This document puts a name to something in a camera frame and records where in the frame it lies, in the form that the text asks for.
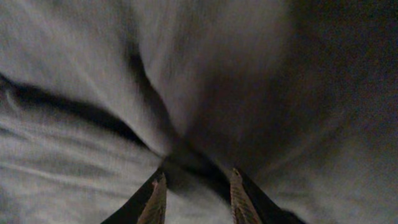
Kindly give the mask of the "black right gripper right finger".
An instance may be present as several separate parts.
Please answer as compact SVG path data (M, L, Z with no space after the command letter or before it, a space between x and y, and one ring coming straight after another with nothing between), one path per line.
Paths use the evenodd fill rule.
M305 224L278 207L243 171L233 169L230 178L234 224Z

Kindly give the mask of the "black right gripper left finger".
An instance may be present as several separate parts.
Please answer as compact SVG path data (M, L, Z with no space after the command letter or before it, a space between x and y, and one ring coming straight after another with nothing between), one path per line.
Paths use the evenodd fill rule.
M164 224L167 181L157 169L134 195L101 224Z

